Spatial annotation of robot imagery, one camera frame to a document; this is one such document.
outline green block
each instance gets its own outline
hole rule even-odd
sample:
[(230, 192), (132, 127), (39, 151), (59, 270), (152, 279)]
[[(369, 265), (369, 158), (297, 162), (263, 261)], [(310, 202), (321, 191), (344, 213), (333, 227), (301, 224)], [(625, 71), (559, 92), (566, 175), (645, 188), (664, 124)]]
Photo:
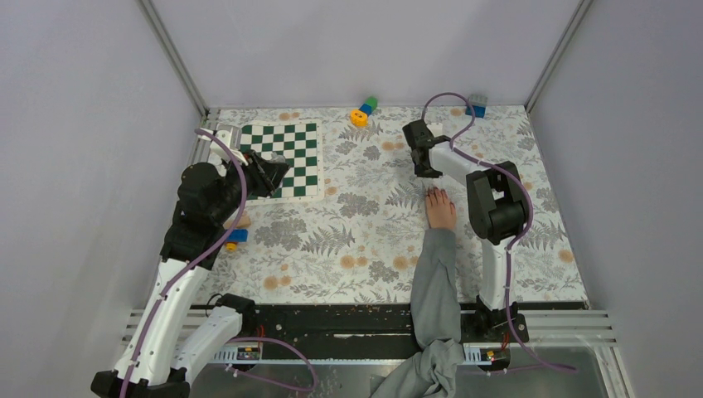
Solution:
[(376, 110), (376, 106), (378, 106), (378, 99), (376, 99), (376, 97), (369, 97), (364, 101), (364, 104), (371, 106), (371, 112), (373, 112)]

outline floral tablecloth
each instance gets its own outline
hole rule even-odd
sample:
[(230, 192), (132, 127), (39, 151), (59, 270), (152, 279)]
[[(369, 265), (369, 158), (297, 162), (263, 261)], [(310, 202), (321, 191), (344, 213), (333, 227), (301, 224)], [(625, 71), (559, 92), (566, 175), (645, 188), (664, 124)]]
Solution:
[[(365, 128), (349, 123), (351, 108), (222, 109), (235, 126), (253, 120), (319, 119), (323, 128), (325, 198), (251, 206), (249, 241), (222, 250), (196, 296), (230, 292), (257, 303), (408, 303), (427, 227), (424, 193), (447, 189), (457, 203), (457, 287), (472, 302), (481, 283), (481, 245), (468, 224), (466, 189), (449, 179), (418, 179), (402, 127), (417, 107), (380, 107)], [(432, 107), (429, 123), (452, 134), (470, 118), (462, 108)], [(491, 162), (513, 161), (535, 206), (535, 222), (514, 249), (518, 301), (586, 300), (526, 111), (488, 107), (458, 146)]]

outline white wall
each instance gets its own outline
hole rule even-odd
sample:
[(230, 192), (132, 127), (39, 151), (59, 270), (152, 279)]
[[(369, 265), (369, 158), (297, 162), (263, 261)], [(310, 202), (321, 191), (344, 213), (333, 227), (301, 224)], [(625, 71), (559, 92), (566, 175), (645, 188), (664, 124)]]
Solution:
[(701, 394), (701, 15), (701, 2), (595, 2), (532, 115), (639, 398)]
[(210, 106), (524, 104), (579, 0), (155, 0)]
[(1, 13), (0, 396), (92, 396), (143, 305), (199, 117), (135, 1)]

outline small toy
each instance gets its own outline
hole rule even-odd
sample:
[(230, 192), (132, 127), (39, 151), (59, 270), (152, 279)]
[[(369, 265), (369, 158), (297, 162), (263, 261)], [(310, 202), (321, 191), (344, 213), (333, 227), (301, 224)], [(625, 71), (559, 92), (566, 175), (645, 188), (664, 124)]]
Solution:
[[(471, 94), (468, 97), (468, 102), (473, 106), (473, 111), (477, 118), (482, 118), (486, 115), (486, 106), (488, 105), (488, 97), (485, 95)], [(471, 109), (467, 106), (465, 114), (471, 116)]]
[[(229, 229), (232, 226), (233, 221), (234, 221), (234, 219), (229, 219), (229, 220), (225, 221), (225, 224), (223, 225), (225, 227), (225, 229)], [(249, 214), (246, 211), (244, 211), (242, 218), (240, 218), (240, 222), (237, 223), (235, 228), (242, 229), (242, 228), (249, 228), (250, 226), (251, 226), (251, 219), (249, 218)]]
[(227, 240), (225, 241), (225, 249), (228, 251), (235, 251), (237, 250), (237, 244), (246, 242), (246, 239), (249, 237), (249, 232), (247, 230), (234, 230), (232, 233), (227, 236)]
[(377, 105), (378, 99), (376, 97), (367, 98), (359, 109), (355, 109), (349, 114), (351, 123), (357, 127), (366, 127), (369, 123), (369, 116), (376, 110)]

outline blue block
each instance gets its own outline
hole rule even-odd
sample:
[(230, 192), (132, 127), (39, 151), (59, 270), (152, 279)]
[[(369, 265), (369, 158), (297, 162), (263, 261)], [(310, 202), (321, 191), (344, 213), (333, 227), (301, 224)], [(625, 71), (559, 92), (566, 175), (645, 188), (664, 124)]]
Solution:
[[(485, 106), (479, 106), (479, 105), (473, 105), (473, 111), (476, 112), (476, 117), (477, 118), (482, 118), (483, 116), (486, 116), (486, 107)], [(466, 114), (471, 116), (471, 109), (467, 106), (466, 107)]]
[(368, 114), (371, 116), (371, 112), (373, 112), (373, 109), (371, 108), (371, 105), (369, 104), (363, 104), (359, 110), (365, 114)]
[(249, 232), (247, 230), (234, 230), (227, 236), (227, 242), (246, 242), (246, 238), (249, 237)]

